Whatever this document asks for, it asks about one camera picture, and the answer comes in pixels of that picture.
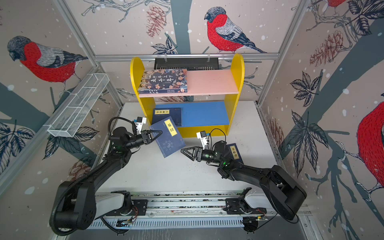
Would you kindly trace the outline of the blue book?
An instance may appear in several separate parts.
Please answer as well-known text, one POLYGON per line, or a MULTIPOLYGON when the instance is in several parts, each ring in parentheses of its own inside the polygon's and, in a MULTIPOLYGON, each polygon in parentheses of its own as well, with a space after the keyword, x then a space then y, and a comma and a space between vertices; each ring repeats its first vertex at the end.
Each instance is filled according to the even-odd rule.
POLYGON ((163 134, 157 138, 156 142, 164 158, 169 157, 186 146, 183 137, 171 117, 152 124, 150 130, 163 131, 163 134))
POLYGON ((171 117, 177 127, 182 126, 182 109, 181 108, 156 108, 153 110, 152 124, 171 117))
POLYGON ((236 143, 226 145, 224 157, 230 158, 242 164, 244 163, 236 143))

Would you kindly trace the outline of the large illustrated colourful book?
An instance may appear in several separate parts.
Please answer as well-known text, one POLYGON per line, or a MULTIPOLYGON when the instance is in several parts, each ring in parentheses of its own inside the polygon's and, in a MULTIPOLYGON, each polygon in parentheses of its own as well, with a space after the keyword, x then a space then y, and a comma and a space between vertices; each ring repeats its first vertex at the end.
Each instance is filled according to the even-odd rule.
POLYGON ((144 71, 139 94, 187 93, 187 69, 165 69, 144 71))

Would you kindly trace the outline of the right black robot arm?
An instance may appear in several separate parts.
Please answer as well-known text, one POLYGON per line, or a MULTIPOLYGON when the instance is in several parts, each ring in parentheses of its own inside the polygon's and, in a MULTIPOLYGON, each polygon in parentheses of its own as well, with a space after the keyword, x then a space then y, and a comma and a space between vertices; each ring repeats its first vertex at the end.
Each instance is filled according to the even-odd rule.
POLYGON ((192 161, 206 162, 217 168, 223 179, 245 182, 263 190, 273 209, 286 221, 293 222, 307 197, 306 191, 280 166, 256 168, 239 161, 239 154, 219 141, 213 149, 189 147, 181 153, 192 161))

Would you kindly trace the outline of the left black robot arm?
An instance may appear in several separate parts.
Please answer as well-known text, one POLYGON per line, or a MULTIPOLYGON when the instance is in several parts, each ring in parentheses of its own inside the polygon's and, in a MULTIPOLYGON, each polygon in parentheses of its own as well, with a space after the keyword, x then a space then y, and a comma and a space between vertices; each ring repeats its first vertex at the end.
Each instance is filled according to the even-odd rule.
POLYGON ((53 232, 58 236, 67 236, 77 230, 85 230, 95 219, 103 219, 114 210, 137 216, 138 210, 130 192, 114 191, 104 197, 97 197, 96 192, 114 173, 128 164, 134 148, 149 145, 162 133, 144 130, 136 134, 124 127, 114 129, 102 163, 75 181, 59 185, 49 220, 53 232))

